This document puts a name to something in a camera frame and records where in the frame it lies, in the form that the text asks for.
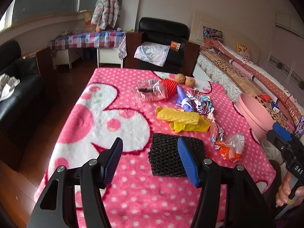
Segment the person's right hand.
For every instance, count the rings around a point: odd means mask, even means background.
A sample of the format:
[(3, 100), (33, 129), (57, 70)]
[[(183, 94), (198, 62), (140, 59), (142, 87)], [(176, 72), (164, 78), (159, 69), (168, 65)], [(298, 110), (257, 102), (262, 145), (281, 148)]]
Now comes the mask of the person's right hand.
[[(288, 171), (282, 180), (282, 184), (280, 185), (278, 192), (276, 194), (276, 204), (278, 206), (283, 206), (283, 204), (286, 204), (289, 199), (289, 195), (291, 193), (291, 186), (290, 186), (291, 177), (292, 174)], [(295, 195), (298, 197), (298, 199), (296, 200), (293, 206), (299, 206), (303, 201), (304, 186), (298, 187), (295, 192)]]

